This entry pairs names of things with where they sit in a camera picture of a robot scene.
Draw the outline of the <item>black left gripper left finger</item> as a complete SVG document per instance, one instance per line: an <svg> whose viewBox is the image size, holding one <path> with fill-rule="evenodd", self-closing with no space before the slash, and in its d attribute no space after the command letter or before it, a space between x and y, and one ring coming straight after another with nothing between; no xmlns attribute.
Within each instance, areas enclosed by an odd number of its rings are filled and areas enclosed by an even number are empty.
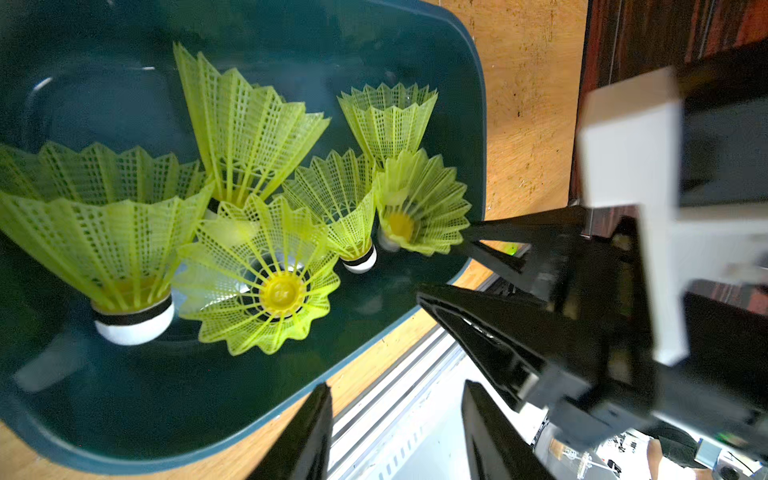
<svg viewBox="0 0 768 480"><path fill-rule="evenodd" d="M321 383L247 479L326 479L332 426L331 389Z"/></svg>

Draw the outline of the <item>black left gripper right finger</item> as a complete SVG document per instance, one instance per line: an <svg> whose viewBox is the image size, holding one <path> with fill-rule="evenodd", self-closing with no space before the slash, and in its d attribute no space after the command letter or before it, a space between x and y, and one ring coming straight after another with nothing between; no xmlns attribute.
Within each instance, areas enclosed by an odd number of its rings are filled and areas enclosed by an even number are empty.
<svg viewBox="0 0 768 480"><path fill-rule="evenodd" d="M465 381L461 415L471 479L553 479L481 383Z"/></svg>

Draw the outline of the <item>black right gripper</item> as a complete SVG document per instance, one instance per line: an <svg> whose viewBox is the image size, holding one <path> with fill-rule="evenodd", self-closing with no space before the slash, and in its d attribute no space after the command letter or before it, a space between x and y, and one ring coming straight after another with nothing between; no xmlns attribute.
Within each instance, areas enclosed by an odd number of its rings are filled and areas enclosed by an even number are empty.
<svg viewBox="0 0 768 480"><path fill-rule="evenodd" d="M667 321L652 313L637 222L582 235L582 206L481 221L458 253L547 298L421 284L418 304L464 349L513 410L554 410L578 446L668 419L767 458L767 320L695 293L683 298L689 351L652 354Z"/></svg>

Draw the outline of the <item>yellow shuttlecock seven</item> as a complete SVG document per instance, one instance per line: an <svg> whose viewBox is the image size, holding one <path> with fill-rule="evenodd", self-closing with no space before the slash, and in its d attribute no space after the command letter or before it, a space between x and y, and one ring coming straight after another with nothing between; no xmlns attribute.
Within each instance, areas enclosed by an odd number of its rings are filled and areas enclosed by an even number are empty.
<svg viewBox="0 0 768 480"><path fill-rule="evenodd" d="M470 225L466 191L457 169L446 166L440 154L420 149L386 159L373 183L380 245L424 256L449 253Z"/></svg>

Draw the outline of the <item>yellow shuttlecock six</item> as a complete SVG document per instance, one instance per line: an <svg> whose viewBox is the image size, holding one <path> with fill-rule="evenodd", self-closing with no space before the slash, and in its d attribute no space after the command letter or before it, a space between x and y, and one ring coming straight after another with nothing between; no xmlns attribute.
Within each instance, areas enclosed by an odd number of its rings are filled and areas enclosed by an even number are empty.
<svg viewBox="0 0 768 480"><path fill-rule="evenodd" d="M221 202L178 254L172 286L180 317L199 322L200 342L223 342L232 356L271 355L305 339L341 284L327 227L281 196L251 197L242 207Z"/></svg>

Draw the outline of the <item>yellow shuttlecock four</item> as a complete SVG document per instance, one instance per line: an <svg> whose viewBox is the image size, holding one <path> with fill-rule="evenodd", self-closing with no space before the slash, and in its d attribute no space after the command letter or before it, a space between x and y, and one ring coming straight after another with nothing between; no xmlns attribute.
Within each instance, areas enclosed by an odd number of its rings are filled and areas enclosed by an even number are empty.
<svg viewBox="0 0 768 480"><path fill-rule="evenodd" d="M351 273L369 272L377 261L372 240L376 215L373 180L376 163L349 149L314 157L282 185L295 208L306 208L327 227L329 248Z"/></svg>

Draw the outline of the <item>yellow shuttlecock three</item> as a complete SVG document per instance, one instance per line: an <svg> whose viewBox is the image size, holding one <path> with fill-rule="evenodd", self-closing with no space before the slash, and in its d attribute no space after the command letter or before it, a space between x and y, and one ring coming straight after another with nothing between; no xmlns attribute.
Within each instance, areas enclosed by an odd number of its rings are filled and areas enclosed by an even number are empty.
<svg viewBox="0 0 768 480"><path fill-rule="evenodd" d="M419 150L438 91L413 84L366 85L342 92L337 101L363 153L380 168L402 152Z"/></svg>

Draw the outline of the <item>yellow shuttlecock one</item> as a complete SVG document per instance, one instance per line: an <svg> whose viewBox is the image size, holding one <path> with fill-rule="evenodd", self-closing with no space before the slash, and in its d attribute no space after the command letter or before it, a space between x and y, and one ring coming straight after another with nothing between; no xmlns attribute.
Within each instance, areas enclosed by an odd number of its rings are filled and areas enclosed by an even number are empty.
<svg viewBox="0 0 768 480"><path fill-rule="evenodd" d="M85 295L96 330L116 345L148 343L170 326L177 253L213 189L200 162L139 146L1 148L2 232Z"/></svg>

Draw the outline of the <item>yellow shuttlecock two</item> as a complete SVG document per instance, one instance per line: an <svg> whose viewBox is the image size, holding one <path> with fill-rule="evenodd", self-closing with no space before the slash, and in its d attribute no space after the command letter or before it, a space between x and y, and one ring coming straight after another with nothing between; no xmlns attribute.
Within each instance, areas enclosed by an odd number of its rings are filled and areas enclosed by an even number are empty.
<svg viewBox="0 0 768 480"><path fill-rule="evenodd" d="M272 86L251 84L236 68L217 70L173 43L173 55L212 199L244 206L268 199L330 125L322 112L289 102Z"/></svg>

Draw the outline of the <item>person in black shirt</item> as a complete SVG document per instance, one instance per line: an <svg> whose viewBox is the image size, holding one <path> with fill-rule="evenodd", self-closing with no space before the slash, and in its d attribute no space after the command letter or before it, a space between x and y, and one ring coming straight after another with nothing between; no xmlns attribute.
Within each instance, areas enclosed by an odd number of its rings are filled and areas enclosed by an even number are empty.
<svg viewBox="0 0 768 480"><path fill-rule="evenodd" d="M713 479L712 470L695 460L698 443L686 431L659 421L641 432L648 437L650 479Z"/></svg>

